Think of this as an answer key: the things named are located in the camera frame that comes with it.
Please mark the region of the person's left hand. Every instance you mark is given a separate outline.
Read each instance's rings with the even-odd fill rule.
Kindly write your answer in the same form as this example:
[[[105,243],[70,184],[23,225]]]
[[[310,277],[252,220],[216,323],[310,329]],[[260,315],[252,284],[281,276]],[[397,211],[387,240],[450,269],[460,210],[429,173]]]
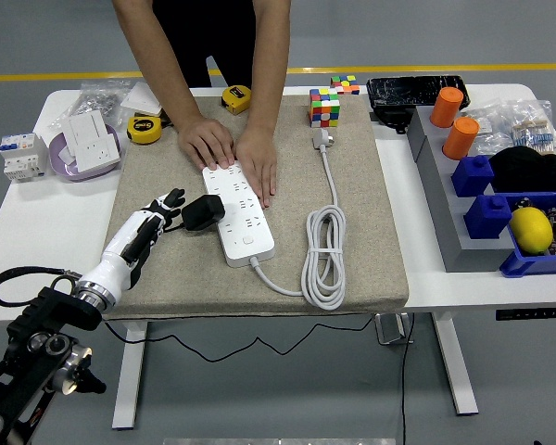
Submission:
[[[276,193],[277,155],[269,128],[247,126],[234,144],[234,154],[262,208]]]

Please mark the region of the person's right hand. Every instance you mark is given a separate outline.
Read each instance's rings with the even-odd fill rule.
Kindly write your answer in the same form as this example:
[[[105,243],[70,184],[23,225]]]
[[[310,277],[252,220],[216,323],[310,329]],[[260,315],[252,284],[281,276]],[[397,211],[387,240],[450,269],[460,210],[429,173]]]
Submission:
[[[218,121],[195,116],[181,121],[176,129],[179,148],[199,170],[234,164],[233,138]]]

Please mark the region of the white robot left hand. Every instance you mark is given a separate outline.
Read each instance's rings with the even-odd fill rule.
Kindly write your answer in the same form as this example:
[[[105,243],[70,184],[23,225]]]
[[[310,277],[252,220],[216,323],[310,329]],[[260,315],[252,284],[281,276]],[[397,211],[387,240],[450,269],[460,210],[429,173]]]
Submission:
[[[102,312],[113,308],[135,285],[151,248],[184,202],[184,191],[174,188],[133,212],[105,247],[98,265],[81,277],[76,297]]]

